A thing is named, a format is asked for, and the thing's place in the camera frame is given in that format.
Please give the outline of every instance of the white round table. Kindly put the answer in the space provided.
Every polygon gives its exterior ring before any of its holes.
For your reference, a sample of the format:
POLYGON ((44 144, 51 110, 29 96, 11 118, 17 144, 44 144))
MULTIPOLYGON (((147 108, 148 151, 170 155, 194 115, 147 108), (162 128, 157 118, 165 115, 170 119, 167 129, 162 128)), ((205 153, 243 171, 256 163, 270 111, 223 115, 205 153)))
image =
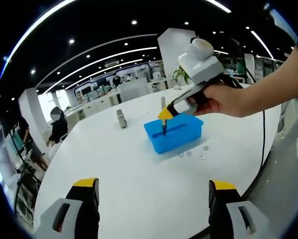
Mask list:
MULTIPOLYGON (((201 139, 158 155, 144 123, 157 119, 161 96, 170 102, 189 87, 146 95, 78 122, 42 181, 34 230, 41 214, 65 198, 73 183, 90 177, 99 178, 101 239, 187 239, 207 228, 209 180, 233 183, 242 195, 255 179, 261 164, 263 118, 262 113, 245 118, 201 116, 201 139), (125 129, 119 126, 118 109, 127 120, 125 129)), ((281 106, 266 111, 265 158, 280 114, 281 106)))

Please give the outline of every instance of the ceiling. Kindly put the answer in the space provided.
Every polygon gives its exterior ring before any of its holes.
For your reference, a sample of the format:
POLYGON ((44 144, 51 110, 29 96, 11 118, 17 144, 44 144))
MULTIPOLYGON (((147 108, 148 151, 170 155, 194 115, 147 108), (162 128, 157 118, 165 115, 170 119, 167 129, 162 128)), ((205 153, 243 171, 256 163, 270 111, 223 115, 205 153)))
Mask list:
MULTIPOLYGON (((59 2, 18 0, 1 6, 4 17, 0 20, 0 73, 4 65, 3 57, 10 54, 33 22, 59 2)), ((231 39, 234 38, 241 43, 244 52, 250 53, 253 50, 254 54, 269 56, 250 33, 250 30, 254 30, 276 59, 285 60, 284 53, 290 53, 294 43, 263 11, 265 1, 218 2, 232 12, 226 13, 205 0, 76 0, 70 3, 39 25, 13 55, 0 79, 0 113, 15 106, 17 98, 26 88, 37 85, 42 93, 71 72, 103 57, 139 48, 158 47, 157 37, 169 27, 194 30, 201 38, 208 40, 214 49, 232 55, 237 54, 237 46, 231 39), (138 22, 136 25, 131 24, 134 19, 138 22), (142 34, 157 36, 137 37, 98 47, 64 64, 42 81, 62 63, 90 48, 142 34), (75 39, 72 45, 68 44, 71 38, 75 39)), ((147 61, 154 57, 161 59, 159 48, 129 53, 115 59, 126 62, 142 58, 147 61)), ((97 72, 99 67, 103 69, 104 63, 96 63, 73 74, 52 91, 78 81, 79 76, 84 78, 97 72)))

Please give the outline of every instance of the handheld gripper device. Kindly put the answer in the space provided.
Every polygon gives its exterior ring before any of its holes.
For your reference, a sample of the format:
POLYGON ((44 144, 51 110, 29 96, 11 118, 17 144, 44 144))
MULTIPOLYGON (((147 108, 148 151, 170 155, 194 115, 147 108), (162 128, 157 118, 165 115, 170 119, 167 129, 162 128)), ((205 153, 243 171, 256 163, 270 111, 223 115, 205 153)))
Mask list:
POLYGON ((170 120, 180 113, 192 115, 198 105, 207 102, 203 90, 212 84, 222 82, 233 88, 242 88, 233 78, 223 74, 224 68, 213 53, 213 46, 209 42, 196 38, 188 45, 186 52, 178 57, 180 67, 191 78, 194 87, 167 105, 158 116, 160 120, 170 120))

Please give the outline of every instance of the blue plastic box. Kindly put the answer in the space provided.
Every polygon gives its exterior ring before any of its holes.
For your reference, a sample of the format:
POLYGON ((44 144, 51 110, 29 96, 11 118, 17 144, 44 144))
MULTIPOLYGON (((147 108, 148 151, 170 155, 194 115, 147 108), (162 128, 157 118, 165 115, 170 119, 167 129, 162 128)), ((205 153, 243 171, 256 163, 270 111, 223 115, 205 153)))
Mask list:
POLYGON ((157 153, 165 153, 201 137, 203 121, 194 116, 179 114, 167 120, 163 136, 161 120, 144 124, 145 130, 157 153))

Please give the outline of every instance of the ceiling light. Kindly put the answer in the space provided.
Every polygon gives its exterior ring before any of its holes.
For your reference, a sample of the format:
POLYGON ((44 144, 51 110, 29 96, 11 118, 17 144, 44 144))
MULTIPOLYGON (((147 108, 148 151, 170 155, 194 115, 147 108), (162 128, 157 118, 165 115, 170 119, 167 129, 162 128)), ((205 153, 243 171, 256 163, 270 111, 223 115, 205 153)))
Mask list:
POLYGON ((65 76, 64 78, 62 78, 62 79, 60 79, 59 81, 57 81, 56 83, 54 83, 51 87, 49 87, 49 88, 44 92, 44 94, 46 94, 47 92, 49 92, 49 91, 50 91, 51 89, 53 89, 56 85, 58 85, 60 82, 64 81, 64 80, 67 79, 68 77, 70 77, 70 76, 74 75, 75 73, 77 73, 77 72, 79 72, 79 71, 81 71, 81 70, 83 70, 83 69, 85 69, 85 68, 87 68, 87 67, 89 67, 89 66, 91 66, 91 65, 94 65, 94 64, 96 64, 96 63, 98 63, 98 62, 101 62, 101 61, 110 59, 110 58, 112 58, 112 57, 116 57, 116 56, 124 55, 124 54, 127 54, 127 53, 132 53, 132 52, 137 52, 137 51, 144 51, 144 50, 154 50, 154 49, 157 49, 157 47, 154 46, 154 47, 139 48, 139 49, 135 49, 135 50, 125 51, 125 52, 121 52, 121 53, 117 53, 117 54, 114 54, 114 55, 111 55, 111 56, 104 57, 104 58, 102 58, 102 59, 100 59, 100 60, 97 60, 97 61, 94 61, 94 62, 92 62, 92 63, 89 63, 89 64, 87 64, 86 66, 83 66, 83 67, 81 67, 81 68, 79 68, 79 69, 73 71, 73 72, 70 73, 69 75, 65 76))
POLYGON ((227 52, 224 52, 224 51, 217 51, 217 50, 214 50, 215 52, 218 52, 218 53, 222 53, 222 54, 225 54, 225 55, 229 55, 229 53, 227 52))
POLYGON ((215 5, 215 6, 217 6, 217 7, 220 8, 220 9, 224 10, 226 13, 230 13, 230 12, 231 12, 230 9, 228 9, 227 7, 225 7, 224 5, 218 3, 218 2, 215 1, 215 0, 206 0, 206 1, 208 1, 209 3, 211 3, 211 4, 215 5))
POLYGON ((96 48, 99 48, 99 47, 103 47, 105 45, 108 45, 108 44, 111 44, 111 43, 114 43, 114 42, 118 42, 118 41, 124 41, 124 40, 128 40, 128 39, 132 39, 132 38, 138 38, 138 37, 147 37, 147 36, 157 36, 157 34, 144 34, 144 35, 136 35, 136 36, 128 36, 128 37, 123 37, 123 38, 118 38, 118 39, 115 39, 115 40, 112 40, 112 41, 107 41, 105 43, 102 43, 100 45, 97 45, 97 46, 94 46, 92 48, 89 48, 75 56, 73 56, 72 58, 68 59, 67 61, 63 62, 62 64, 60 64, 59 66, 57 66, 54 70, 52 70, 51 72, 49 72, 43 79, 41 79, 37 84, 36 84, 36 87, 41 84, 47 77, 49 77, 51 74, 53 74, 56 70, 58 70, 60 67, 66 65, 68 62, 74 60, 75 58, 79 57, 79 56, 82 56, 92 50, 95 50, 96 48))
POLYGON ((257 58, 261 58, 261 59, 265 59, 265 60, 277 61, 277 62, 284 63, 284 61, 281 61, 281 60, 278 60, 278 59, 272 59, 272 58, 270 58, 270 57, 259 56, 259 55, 256 55, 256 57, 257 57, 257 58))
POLYGON ((91 74, 91 75, 89 75, 89 76, 87 76, 87 77, 85 77, 85 78, 83 78, 83 79, 81 79, 81 80, 79 80, 79 81, 73 83, 72 85, 66 87, 66 90, 69 89, 70 87, 74 86, 75 84, 80 83, 80 82, 82 82, 83 80, 86 80, 87 78, 89 78, 89 77, 91 77, 91 76, 97 75, 97 74, 102 73, 102 72, 104 72, 104 74, 105 74, 105 73, 106 73, 105 70, 110 70, 110 69, 113 69, 113 68, 115 68, 115 67, 123 66, 123 65, 126 65, 126 64, 130 64, 130 63, 134 63, 134 62, 138 62, 138 61, 142 61, 142 60, 143 60, 143 59, 138 59, 138 60, 128 61, 128 62, 124 62, 124 63, 118 64, 118 65, 111 66, 111 67, 108 67, 108 68, 106 68, 106 69, 100 70, 100 71, 98 71, 98 72, 96 72, 96 73, 93 73, 93 74, 91 74))
POLYGON ((262 39, 257 35, 257 33, 255 31, 251 31, 251 33, 255 36, 255 38, 262 44, 262 46, 266 49, 267 53, 269 54, 269 56, 274 59, 272 53, 270 52, 270 50, 268 49, 268 47, 265 45, 265 43, 262 41, 262 39))
POLYGON ((8 59, 5 62, 5 65, 3 67, 3 70, 0 74, 0 78, 2 77, 6 66, 8 65, 8 63, 10 62, 12 56, 15 54, 16 50, 20 47, 20 45, 25 41, 25 39, 35 30, 35 28, 37 28, 43 21, 45 21, 48 17, 50 17, 52 14, 54 14, 55 12, 57 12, 58 10, 60 10, 62 7, 70 4, 71 2, 73 2, 75 0, 64 0, 62 1, 60 4, 56 5, 55 7, 53 7, 52 9, 50 9, 49 11, 47 11, 43 16, 41 16, 36 22, 34 22, 30 28, 24 33, 24 35, 20 38, 20 40, 17 42, 17 44, 15 45, 14 49, 11 51, 8 59))

